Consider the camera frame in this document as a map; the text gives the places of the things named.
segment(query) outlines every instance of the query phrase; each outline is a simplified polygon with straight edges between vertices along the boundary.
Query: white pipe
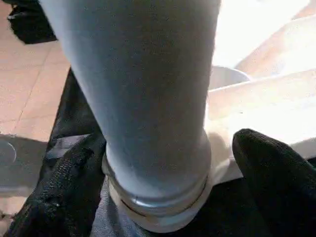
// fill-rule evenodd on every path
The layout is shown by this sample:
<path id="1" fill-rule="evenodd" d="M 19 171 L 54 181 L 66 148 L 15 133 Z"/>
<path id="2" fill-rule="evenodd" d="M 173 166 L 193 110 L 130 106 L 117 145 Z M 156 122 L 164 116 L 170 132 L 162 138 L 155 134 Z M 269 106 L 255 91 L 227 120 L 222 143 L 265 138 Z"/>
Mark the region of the white pipe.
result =
<path id="1" fill-rule="evenodd" d="M 210 171 L 203 118 L 218 1 L 41 4 L 107 140 L 103 168 L 117 197 L 151 220 L 138 222 L 149 230 L 187 224 L 180 214 Z"/>

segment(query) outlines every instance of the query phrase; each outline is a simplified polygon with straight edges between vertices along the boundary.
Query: black cloth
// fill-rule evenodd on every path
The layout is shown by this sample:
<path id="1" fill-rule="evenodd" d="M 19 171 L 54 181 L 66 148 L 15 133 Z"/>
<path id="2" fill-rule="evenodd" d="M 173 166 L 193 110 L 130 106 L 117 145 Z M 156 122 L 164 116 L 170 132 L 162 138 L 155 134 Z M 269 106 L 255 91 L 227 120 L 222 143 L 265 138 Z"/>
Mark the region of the black cloth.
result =
<path id="1" fill-rule="evenodd" d="M 243 130 L 234 137 L 234 155 L 245 178 L 213 187 L 196 218 L 185 228 L 168 234 L 143 230 L 119 211 L 110 198 L 106 180 L 99 193 L 104 176 L 96 166 L 105 144 L 70 71 L 44 156 L 38 188 L 18 213 L 6 236 L 89 236 L 90 231 L 93 237 L 316 234 L 313 229 L 316 227 L 316 173 L 312 166 L 316 165 L 316 159 L 308 163 L 287 145 L 255 131 Z M 78 160 L 86 162 L 79 162 L 81 169 L 78 166 L 71 169 Z M 62 167 L 66 167 L 63 170 L 70 175 L 61 175 Z M 91 167 L 95 168 L 96 174 L 89 173 Z M 88 174 L 90 178 L 82 179 L 79 170 L 83 177 Z"/>
<path id="2" fill-rule="evenodd" d="M 37 0 L 3 0 L 12 5 L 7 19 L 12 32 L 25 44 L 57 40 Z"/>

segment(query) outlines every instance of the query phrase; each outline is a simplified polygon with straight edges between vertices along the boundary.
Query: white container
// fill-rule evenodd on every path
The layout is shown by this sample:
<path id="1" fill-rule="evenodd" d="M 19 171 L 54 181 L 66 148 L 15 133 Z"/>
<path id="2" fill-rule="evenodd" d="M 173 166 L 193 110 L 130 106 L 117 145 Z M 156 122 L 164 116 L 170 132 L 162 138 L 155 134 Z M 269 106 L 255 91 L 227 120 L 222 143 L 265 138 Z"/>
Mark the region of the white container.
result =
<path id="1" fill-rule="evenodd" d="M 12 165 L 16 159 L 16 150 L 11 143 L 0 140 L 0 169 Z"/>
<path id="2" fill-rule="evenodd" d="M 214 90 L 223 86 L 233 85 L 249 80 L 250 77 L 239 70 L 221 66 L 212 66 L 208 89 Z"/>

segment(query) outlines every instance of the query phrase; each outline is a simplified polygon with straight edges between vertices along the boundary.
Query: black glove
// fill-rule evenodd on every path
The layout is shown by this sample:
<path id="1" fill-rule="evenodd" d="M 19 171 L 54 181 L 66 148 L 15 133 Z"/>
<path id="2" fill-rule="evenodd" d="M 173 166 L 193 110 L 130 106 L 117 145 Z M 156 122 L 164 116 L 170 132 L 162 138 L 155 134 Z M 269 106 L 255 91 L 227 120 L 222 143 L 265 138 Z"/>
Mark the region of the black glove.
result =
<path id="1" fill-rule="evenodd" d="M 90 235 L 104 181 L 105 142 L 100 140 L 104 140 L 100 133 L 89 135 L 58 160 L 14 217 L 5 237 Z"/>
<path id="2" fill-rule="evenodd" d="M 255 202 L 276 236 L 316 236 L 316 170 L 288 145 L 250 129 L 233 152 Z"/>

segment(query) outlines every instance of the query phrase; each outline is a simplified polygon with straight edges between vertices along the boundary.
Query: tile grout line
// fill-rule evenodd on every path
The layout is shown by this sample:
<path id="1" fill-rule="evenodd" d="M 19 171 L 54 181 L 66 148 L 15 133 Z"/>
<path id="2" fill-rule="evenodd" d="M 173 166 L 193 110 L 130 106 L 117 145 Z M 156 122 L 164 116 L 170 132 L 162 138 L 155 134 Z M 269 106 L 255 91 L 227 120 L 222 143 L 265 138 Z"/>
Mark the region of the tile grout line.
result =
<path id="1" fill-rule="evenodd" d="M 32 120 L 32 119 L 44 119 L 44 118 L 51 117 L 51 116 L 56 116 L 56 114 L 49 114 L 49 115 L 43 115 L 43 116 L 35 116 L 35 117 L 29 117 L 29 118 L 21 118 L 21 119 L 19 119 L 19 121 Z"/>
<path id="2" fill-rule="evenodd" d="M 36 80 L 35 80 L 35 82 L 34 82 L 34 84 L 33 84 L 33 86 L 32 86 L 32 89 L 31 89 L 31 91 L 30 91 L 30 93 L 29 93 L 29 96 L 28 96 L 28 98 L 27 98 L 27 100 L 26 100 L 26 102 L 25 102 L 25 104 L 24 104 L 24 107 L 23 107 L 21 113 L 20 113 L 20 116 L 19 116 L 19 118 L 17 119 L 16 124 L 15 124 L 15 126 L 14 126 L 14 128 L 13 128 L 13 130 L 12 130 L 12 133 L 13 133 L 13 134 L 15 134 L 16 128 L 17 128 L 17 126 L 18 126 L 18 123 L 19 123 L 19 121 L 21 120 L 21 117 L 22 117 L 22 115 L 23 115 L 24 109 L 26 108 L 26 105 L 27 105 L 27 103 L 28 103 L 28 101 L 29 101 L 29 99 L 30 99 L 30 97 L 31 97 L 31 94 L 32 94 L 32 92 L 33 92 L 33 90 L 34 90 L 34 87 L 35 87 L 36 83 L 39 81 L 40 73 L 43 71 L 43 68 L 44 68 L 44 66 L 45 66 L 45 62 L 46 62 L 46 60 L 47 60 L 47 58 L 48 58 L 48 56 L 49 56 L 50 51 L 51 51 L 51 49 L 48 51 L 48 53 L 47 53 L 45 59 L 43 60 L 42 64 L 39 65 L 39 66 L 40 66 L 40 70 L 39 70 L 39 72 L 38 72 L 38 74 L 37 74 L 37 78 L 36 78 Z"/>
<path id="3" fill-rule="evenodd" d="M 54 50 L 54 47 L 55 47 L 55 45 L 53 45 L 52 48 L 50 49 L 48 56 L 49 56 L 50 53 Z M 48 62 L 48 63 L 47 63 L 48 56 L 47 56 L 47 57 L 45 58 L 45 60 L 44 60 L 44 65 L 59 65 L 59 64 L 64 64 L 64 63 L 67 63 L 67 64 L 70 65 L 70 63 L 69 63 L 68 59 L 66 58 L 66 56 L 64 56 L 64 58 L 65 58 L 66 60 L 64 60 L 63 62 L 60 61 L 60 62 L 50 62 L 50 63 Z"/>
<path id="4" fill-rule="evenodd" d="M 14 122 L 14 121 L 16 121 L 16 119 L 0 120 L 0 124 L 1 123 L 6 123 L 6 122 Z"/>
<path id="5" fill-rule="evenodd" d="M 19 69 L 27 69 L 27 68 L 29 68 L 29 67 L 42 67 L 42 66 L 49 65 L 49 64 L 62 64 L 62 63 L 64 63 L 64 62 L 56 62 L 56 63 L 49 63 L 49 64 L 46 64 L 46 61 L 47 61 L 47 59 L 48 59 L 50 53 L 52 52 L 53 48 L 54 48 L 54 46 L 52 45 L 51 48 L 48 50 L 47 55 L 46 55 L 45 58 L 44 58 L 44 61 L 43 61 L 42 63 L 40 63 L 40 64 L 23 65 L 23 66 L 21 66 L 21 67 L 11 68 L 11 69 L 1 69 L 1 68 L 0 68 L 0 72 L 10 72 L 10 71 L 19 70 Z"/>
<path id="6" fill-rule="evenodd" d="M 11 72 L 11 71 L 15 71 L 15 70 L 28 69 L 28 68 L 39 68 L 39 67 L 47 66 L 47 65 L 59 65 L 59 64 L 65 64 L 65 63 L 68 63 L 70 65 L 70 63 L 68 61 L 65 61 L 65 62 L 55 62 L 55 63 L 38 64 L 38 65 L 26 65 L 26 66 L 21 66 L 21 67 L 12 68 L 12 69 L 0 69 L 0 72 Z"/>

